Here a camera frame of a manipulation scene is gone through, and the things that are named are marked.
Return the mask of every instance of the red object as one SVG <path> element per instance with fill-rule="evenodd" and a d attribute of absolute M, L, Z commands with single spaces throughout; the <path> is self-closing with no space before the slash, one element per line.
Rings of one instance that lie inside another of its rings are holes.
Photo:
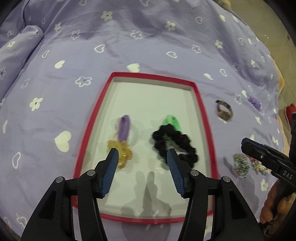
<path fill-rule="evenodd" d="M 290 104 L 290 106 L 286 107 L 286 118 L 290 124 L 290 126 L 292 125 L 292 114 L 296 113 L 296 106 L 292 103 Z"/>
<path fill-rule="evenodd" d="M 162 76 L 162 75 L 154 75 L 154 74 L 142 74 L 142 73 L 127 73 L 127 72 L 113 72 L 107 82 L 105 83 L 102 92 L 99 95 L 98 101 L 94 107 L 94 110 L 91 114 L 91 117 L 89 119 L 88 125 L 86 127 L 83 140 L 80 146 L 80 150 L 78 152 L 78 158 L 74 169 L 74 175 L 73 178 L 80 177 L 82 163 L 84 159 L 84 155 L 87 149 L 87 145 L 89 142 L 89 138 L 91 136 L 91 132 L 94 126 L 94 123 L 96 121 L 96 117 L 98 115 L 98 112 L 100 110 L 101 104 L 103 102 L 103 99 L 106 95 L 106 92 L 110 86 L 110 83 L 112 82 L 112 79 L 114 77 L 127 77 L 127 78 L 138 78 L 138 79 L 149 79 L 149 80 L 156 80 L 156 81 L 165 81 L 165 82 L 171 82 L 175 84 L 180 85 L 187 85 L 191 87 L 194 91 L 194 94 L 196 96 L 196 100 L 198 103 L 198 106 L 200 108 L 200 113 L 202 117 L 202 122 L 205 129 L 206 139 L 207 139 L 207 146 L 208 146 L 208 153 L 210 156 L 210 166 L 211 166 L 211 174 L 212 178 L 219 179 L 218 175 L 218 169 L 217 169 L 217 163 L 216 163 L 216 156 L 215 156 L 215 148 L 214 148 L 214 142 L 212 138 L 212 132 L 210 129 L 210 124 L 207 118 L 207 113 L 204 107 L 204 104 L 201 99 L 200 92 L 196 86 L 196 84 L 192 81 Z M 73 207 L 77 208 L 77 196 L 73 197 Z M 213 214 L 213 210 L 208 211 L 208 215 Z M 126 218 L 126 217 L 120 217 L 120 216 L 114 216 L 106 213 L 100 213 L 101 218 L 106 218 L 114 221 L 119 222 L 126 222 L 126 223 L 137 223 L 137 224 L 165 224 L 165 223 L 177 223 L 177 222 L 183 222 L 185 217 L 180 218 L 160 218 L 160 219 L 142 219 L 142 218 Z"/>

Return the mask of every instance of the black scrunchie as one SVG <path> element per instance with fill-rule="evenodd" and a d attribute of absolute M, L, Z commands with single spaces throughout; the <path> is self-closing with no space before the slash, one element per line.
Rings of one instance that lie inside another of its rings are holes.
<path fill-rule="evenodd" d="M 181 134 L 180 131 L 175 131 L 171 124 L 166 126 L 160 126 L 158 131 L 153 132 L 152 138 L 155 140 L 154 147 L 159 151 L 160 156 L 165 160 L 167 164 L 167 153 L 166 141 L 163 139 L 164 135 L 170 137 L 180 148 L 185 150 L 188 154 L 180 154 L 179 158 L 186 161 L 191 168 L 193 168 L 194 163 L 198 161 L 198 156 L 196 155 L 196 149 L 190 145 L 190 139 L 187 135 Z"/>

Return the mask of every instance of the metal screw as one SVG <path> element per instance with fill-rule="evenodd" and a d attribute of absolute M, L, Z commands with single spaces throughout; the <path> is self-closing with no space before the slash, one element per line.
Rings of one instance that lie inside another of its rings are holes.
<path fill-rule="evenodd" d="M 95 171 L 95 170 L 89 170 L 89 171 L 87 172 L 87 174 L 88 174 L 89 176 L 93 176 L 93 175 L 96 174 L 96 171 Z"/>
<path fill-rule="evenodd" d="M 56 183 L 61 183 L 64 180 L 63 177 L 57 177 L 56 178 Z"/>
<path fill-rule="evenodd" d="M 224 177 L 223 177 L 223 181 L 224 181 L 224 182 L 227 182 L 227 183 L 228 183 L 228 182 L 230 182 L 230 180 L 231 180 L 231 179 L 230 179 L 230 177 L 228 177 L 228 176 L 224 176 Z"/>
<path fill-rule="evenodd" d="M 198 176 L 199 172 L 198 172 L 197 170 L 192 170 L 192 171 L 190 172 L 190 174 L 191 174 L 192 176 Z"/>

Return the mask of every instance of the bed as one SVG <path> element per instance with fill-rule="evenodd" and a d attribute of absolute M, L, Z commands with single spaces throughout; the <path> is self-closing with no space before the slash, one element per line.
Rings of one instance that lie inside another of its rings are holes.
<path fill-rule="evenodd" d="M 252 168 L 238 177 L 233 156 L 244 137 L 288 151 L 277 115 L 282 76 L 235 13 L 212 0 L 24 0 L 0 27 L 0 47 L 0 217 L 17 235 L 54 178 L 73 177 L 84 131 L 112 72 L 194 82 L 219 178 L 231 177 L 259 218 L 276 179 Z M 231 121 L 218 118 L 216 100 L 231 105 Z M 71 136 L 61 150 L 55 138 L 63 131 Z M 104 226 L 109 240 L 175 240 L 182 223 L 104 220 Z"/>

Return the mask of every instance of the tray rim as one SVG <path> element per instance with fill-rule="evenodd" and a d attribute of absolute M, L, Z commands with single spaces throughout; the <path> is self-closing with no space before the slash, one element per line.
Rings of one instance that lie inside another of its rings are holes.
<path fill-rule="evenodd" d="M 80 172 L 82 169 L 82 164 L 84 160 L 84 155 L 87 150 L 87 146 L 89 143 L 89 139 L 92 133 L 92 129 L 94 127 L 96 117 L 100 111 L 100 107 L 102 105 L 102 102 L 105 98 L 105 95 L 107 93 L 107 90 L 115 77 L 127 77 L 127 78 L 138 78 L 138 79 L 148 79 L 148 80 L 157 80 L 157 81 L 164 81 L 164 82 L 170 82 L 180 85 L 186 85 L 188 87 L 191 87 L 191 89 L 194 91 L 196 101 L 198 103 L 198 106 L 200 108 L 200 114 L 202 117 L 202 123 L 205 129 L 205 135 L 207 140 L 207 147 L 208 147 L 208 153 L 210 158 L 210 169 L 211 169 L 211 176 L 212 178 L 218 179 L 218 168 L 217 168 L 217 162 L 216 162 L 216 155 L 215 155 L 215 148 L 214 148 L 214 142 L 213 142 L 213 136 L 210 128 L 210 124 L 207 117 L 207 112 L 205 110 L 205 106 L 203 104 L 200 92 L 195 84 L 195 82 L 178 79 L 174 77 L 168 77 L 163 75 L 156 75 L 156 74 L 144 74 L 144 73 L 129 73 L 129 72 L 112 72 L 110 77 L 108 78 L 107 82 L 105 83 L 101 93 L 99 94 L 98 100 L 94 106 L 94 109 L 92 111 L 92 114 L 89 118 L 88 124 L 86 126 L 82 142 L 79 148 L 77 161 L 74 168 L 74 174 L 73 178 L 80 177 Z M 77 209 L 77 197 L 73 197 L 73 207 Z M 207 215 L 213 214 L 213 210 L 209 210 L 207 212 Z M 128 217 L 120 217 L 115 216 L 111 214 L 106 213 L 100 213 L 101 218 L 110 219 L 113 221 L 119 221 L 124 223 L 135 223 L 135 224 L 168 224 L 168 223 L 177 223 L 177 222 L 183 222 L 185 217 L 179 217 L 179 218 L 128 218 Z"/>

